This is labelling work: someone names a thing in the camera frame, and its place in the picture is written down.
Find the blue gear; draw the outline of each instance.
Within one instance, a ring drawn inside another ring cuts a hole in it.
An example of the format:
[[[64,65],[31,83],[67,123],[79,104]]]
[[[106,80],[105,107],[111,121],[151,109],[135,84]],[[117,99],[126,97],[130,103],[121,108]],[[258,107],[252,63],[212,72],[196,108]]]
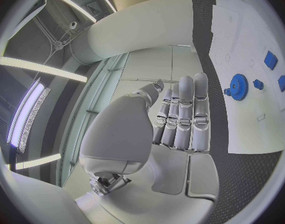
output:
[[[230,82],[230,94],[236,101],[243,100],[248,93],[248,81],[242,74],[236,74]]]

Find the black mesh floor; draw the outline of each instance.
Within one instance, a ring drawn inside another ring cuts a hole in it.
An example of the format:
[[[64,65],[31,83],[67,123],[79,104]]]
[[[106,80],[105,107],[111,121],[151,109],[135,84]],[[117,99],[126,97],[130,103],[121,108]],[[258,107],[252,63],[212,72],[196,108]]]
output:
[[[209,57],[212,41],[212,6],[216,0],[192,0],[193,43],[202,69],[208,76],[211,142],[210,154],[216,164],[219,201],[208,224],[222,224],[241,211],[262,189],[270,177],[281,152],[268,154],[229,154],[228,122],[224,95]]]

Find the gray carpet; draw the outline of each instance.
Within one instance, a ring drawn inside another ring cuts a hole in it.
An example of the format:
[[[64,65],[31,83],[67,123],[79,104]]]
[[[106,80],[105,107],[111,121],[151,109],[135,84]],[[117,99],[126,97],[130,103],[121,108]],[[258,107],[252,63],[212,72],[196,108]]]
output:
[[[222,224],[241,211],[262,189],[281,152],[269,154],[229,154],[228,122],[221,85],[209,57],[212,41],[212,6],[216,0],[193,1],[193,43],[203,71],[208,76],[211,118],[210,154],[216,164],[220,195],[208,224]]]

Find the blue object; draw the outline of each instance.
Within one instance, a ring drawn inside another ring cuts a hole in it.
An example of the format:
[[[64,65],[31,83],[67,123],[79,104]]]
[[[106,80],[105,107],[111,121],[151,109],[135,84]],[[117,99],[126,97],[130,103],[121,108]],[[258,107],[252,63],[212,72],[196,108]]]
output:
[[[242,74],[236,74],[230,82],[230,94],[236,101],[243,100],[248,93],[248,81]]]
[[[280,76],[278,80],[278,84],[279,84],[281,92],[283,92],[285,90],[285,76]]]
[[[230,94],[230,88],[224,89],[224,94],[227,95],[227,96],[231,96],[231,94]]]
[[[256,79],[256,80],[253,82],[253,84],[254,84],[254,87],[257,88],[257,89],[259,89],[259,90],[262,90],[262,89],[264,88],[264,83],[261,82],[260,80],[257,80],[257,79]]]
[[[265,57],[265,64],[267,67],[269,67],[271,70],[273,70],[278,62],[277,57],[271,52],[268,51],[266,57]]]

